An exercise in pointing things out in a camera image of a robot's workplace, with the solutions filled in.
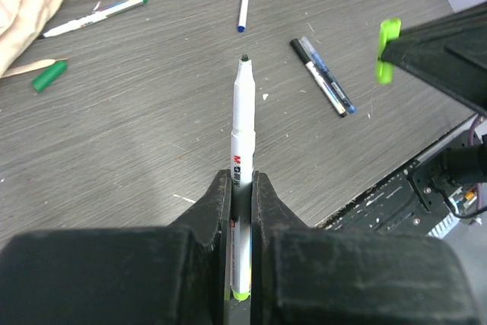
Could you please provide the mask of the dark green pen cap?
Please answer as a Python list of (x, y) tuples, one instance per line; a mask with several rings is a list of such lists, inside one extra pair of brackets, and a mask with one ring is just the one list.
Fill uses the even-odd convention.
[(62, 73), (68, 68), (66, 61), (54, 62), (51, 66), (47, 67), (41, 74), (39, 74), (33, 81), (33, 89), (37, 93), (43, 92), (49, 87)]

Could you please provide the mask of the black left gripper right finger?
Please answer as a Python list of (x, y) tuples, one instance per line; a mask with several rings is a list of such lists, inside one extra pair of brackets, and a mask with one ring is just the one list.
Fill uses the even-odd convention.
[(481, 324), (443, 240), (308, 227), (261, 172), (252, 183), (253, 324)]

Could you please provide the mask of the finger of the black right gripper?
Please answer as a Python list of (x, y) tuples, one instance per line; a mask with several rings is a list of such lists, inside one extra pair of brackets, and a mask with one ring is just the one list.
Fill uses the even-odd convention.
[(391, 81), (396, 66), (486, 115), (486, 3), (397, 32), (382, 30), (380, 72)]

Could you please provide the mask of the white marker black end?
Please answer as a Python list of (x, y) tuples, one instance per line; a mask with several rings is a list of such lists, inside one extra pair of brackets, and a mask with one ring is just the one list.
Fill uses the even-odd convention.
[(347, 112), (344, 106), (339, 101), (335, 93), (332, 91), (328, 83), (325, 81), (324, 77), (318, 71), (314, 61), (309, 57), (308, 54), (306, 54), (304, 47), (301, 45), (300, 41), (298, 39), (293, 39), (290, 41), (290, 46), (295, 51), (296, 55), (302, 61), (304, 66), (307, 68), (309, 73), (311, 73), (315, 82), (321, 88), (323, 93), (326, 95), (326, 97), (328, 98), (329, 102), (331, 103), (331, 105), (333, 106), (337, 114), (340, 117), (345, 117), (347, 115)]

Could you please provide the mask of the blue transparent gel pen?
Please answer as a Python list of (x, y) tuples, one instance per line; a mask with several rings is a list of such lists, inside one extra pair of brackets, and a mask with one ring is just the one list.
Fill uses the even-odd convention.
[(336, 95), (338, 96), (344, 107), (347, 109), (347, 111), (351, 114), (355, 113), (357, 111), (355, 105), (346, 95), (343, 88), (341, 87), (335, 76), (332, 74), (332, 72), (329, 70), (328, 66), (322, 60), (319, 53), (314, 49), (309, 39), (306, 37), (302, 37), (300, 38), (300, 41), (307, 54), (315, 62), (317, 68), (323, 74), (324, 78), (329, 82), (331, 88), (335, 91)]

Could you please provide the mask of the white marker lime end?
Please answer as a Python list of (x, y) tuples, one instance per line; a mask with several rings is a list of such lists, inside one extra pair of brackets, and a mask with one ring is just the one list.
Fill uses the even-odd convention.
[(231, 131), (231, 291), (237, 301), (250, 296), (251, 196), (256, 147), (255, 92), (252, 60), (239, 60), (233, 92)]

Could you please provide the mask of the white marker dark green end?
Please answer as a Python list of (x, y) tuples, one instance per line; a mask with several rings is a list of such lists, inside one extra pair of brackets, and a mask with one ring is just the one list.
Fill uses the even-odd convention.
[(69, 22), (59, 25), (58, 27), (54, 27), (48, 31), (45, 31), (38, 36), (38, 39), (57, 37), (64, 33), (79, 30), (83, 27), (96, 24), (115, 15), (122, 14), (123, 12), (137, 8), (138, 6), (144, 5), (147, 2), (148, 0), (126, 0), (124, 2), (119, 2), (100, 11), (95, 11), (94, 13), (84, 16), (82, 18), (71, 20)]

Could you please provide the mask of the white marker blue end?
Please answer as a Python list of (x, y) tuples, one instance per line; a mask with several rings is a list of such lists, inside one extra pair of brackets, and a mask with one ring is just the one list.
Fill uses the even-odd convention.
[(237, 31), (243, 33), (247, 28), (247, 13), (250, 0), (241, 0), (240, 2), (240, 13), (237, 22)]

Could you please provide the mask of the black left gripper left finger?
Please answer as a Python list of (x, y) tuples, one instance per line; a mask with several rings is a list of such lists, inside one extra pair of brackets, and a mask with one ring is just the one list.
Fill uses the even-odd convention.
[(1, 251), (3, 324), (226, 324), (231, 178), (169, 225), (38, 230)]

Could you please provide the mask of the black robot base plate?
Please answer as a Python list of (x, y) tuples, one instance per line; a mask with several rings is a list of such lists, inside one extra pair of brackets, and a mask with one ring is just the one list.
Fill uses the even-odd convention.
[(459, 223), (486, 220), (486, 189), (442, 173), (446, 154), (486, 141), (486, 119), (471, 117), (319, 223), (331, 231), (443, 238)]

